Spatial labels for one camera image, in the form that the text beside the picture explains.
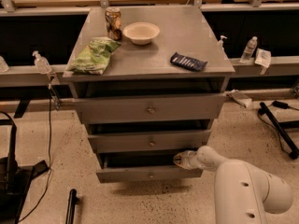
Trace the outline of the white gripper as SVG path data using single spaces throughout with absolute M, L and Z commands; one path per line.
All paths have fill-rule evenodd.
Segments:
M 196 151 L 184 151 L 179 152 L 173 158 L 174 164 L 184 170 L 192 170 L 198 168 L 197 152 Z

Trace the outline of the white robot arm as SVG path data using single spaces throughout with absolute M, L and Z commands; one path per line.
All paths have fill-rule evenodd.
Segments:
M 292 206 L 292 189 L 283 179 L 246 161 L 228 159 L 209 146 L 173 158 L 185 170 L 213 172 L 216 224 L 268 224 L 266 215 Z

